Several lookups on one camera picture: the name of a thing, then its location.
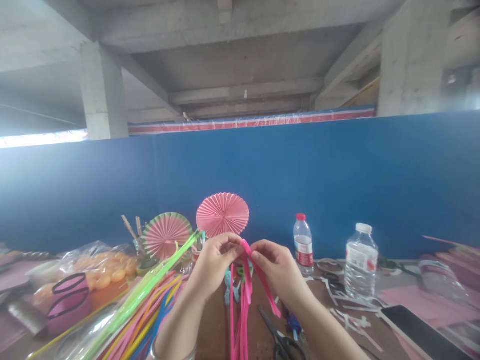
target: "person's left hand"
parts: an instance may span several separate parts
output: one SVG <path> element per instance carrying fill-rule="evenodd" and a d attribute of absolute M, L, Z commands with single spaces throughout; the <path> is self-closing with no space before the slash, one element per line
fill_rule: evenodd
<path fill-rule="evenodd" d="M 208 239 L 201 251 L 187 286 L 207 301 L 220 287 L 229 266 L 244 252 L 242 238 L 232 232 Z"/>

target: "green and pink paper fan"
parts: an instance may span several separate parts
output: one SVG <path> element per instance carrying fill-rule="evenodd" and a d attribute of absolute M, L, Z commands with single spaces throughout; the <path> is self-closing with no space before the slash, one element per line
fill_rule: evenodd
<path fill-rule="evenodd" d="M 196 225 L 208 238 L 232 232 L 240 235 L 249 223 L 250 210 L 238 195 L 222 192 L 206 198 L 196 212 Z"/>
<path fill-rule="evenodd" d="M 175 242 L 181 247 L 193 233 L 185 216 L 176 212 L 165 212 L 150 221 L 141 240 L 151 256 L 163 261 L 175 253 Z"/>

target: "hand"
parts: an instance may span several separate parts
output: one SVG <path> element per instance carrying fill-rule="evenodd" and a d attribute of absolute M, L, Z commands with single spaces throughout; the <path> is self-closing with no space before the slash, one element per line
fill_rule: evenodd
<path fill-rule="evenodd" d="M 229 266 L 243 254 L 242 238 L 226 232 L 208 239 L 191 273 L 187 286 L 207 301 L 220 287 Z"/>
<path fill-rule="evenodd" d="M 302 297 L 313 296 L 290 250 L 268 240 L 251 246 L 253 261 L 263 270 L 280 299 L 292 308 Z"/>

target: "red and white striped tarp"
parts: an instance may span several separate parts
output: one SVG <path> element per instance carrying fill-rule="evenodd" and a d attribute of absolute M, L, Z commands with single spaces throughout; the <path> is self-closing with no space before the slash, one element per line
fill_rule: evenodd
<path fill-rule="evenodd" d="M 190 131 L 221 130 L 252 128 L 260 126 L 293 125 L 321 123 L 327 121 L 372 118 L 375 116 L 375 106 L 365 105 L 344 109 L 314 111 L 273 116 L 240 117 L 223 120 L 203 120 L 191 122 L 160 122 L 129 124 L 130 136 L 156 135 L 164 133 L 179 133 Z"/>

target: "finger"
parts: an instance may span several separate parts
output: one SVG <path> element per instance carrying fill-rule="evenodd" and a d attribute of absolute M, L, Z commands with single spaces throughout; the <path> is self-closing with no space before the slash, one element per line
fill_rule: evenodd
<path fill-rule="evenodd" d="M 282 254 L 283 246 L 277 243 L 260 240 L 251 246 L 252 251 L 257 251 L 267 257 L 271 262 L 276 262 L 277 258 Z"/>
<path fill-rule="evenodd" d="M 225 267 L 229 267 L 235 260 L 237 260 L 244 253 L 242 246 L 235 246 L 224 253 L 221 258 Z"/>
<path fill-rule="evenodd" d="M 222 247 L 222 245 L 225 245 L 225 244 L 240 245 L 240 243 L 242 242 L 242 238 L 237 234 L 234 234 L 233 232 L 226 232 L 218 236 L 215 236 L 209 239 L 208 241 L 213 242 L 215 246 L 219 249 L 220 247 Z"/>
<path fill-rule="evenodd" d="M 260 269 L 262 269 L 263 272 L 267 274 L 267 276 L 271 273 L 273 264 L 270 262 L 269 259 L 267 259 L 258 251 L 252 252 L 251 258 L 260 267 Z"/>

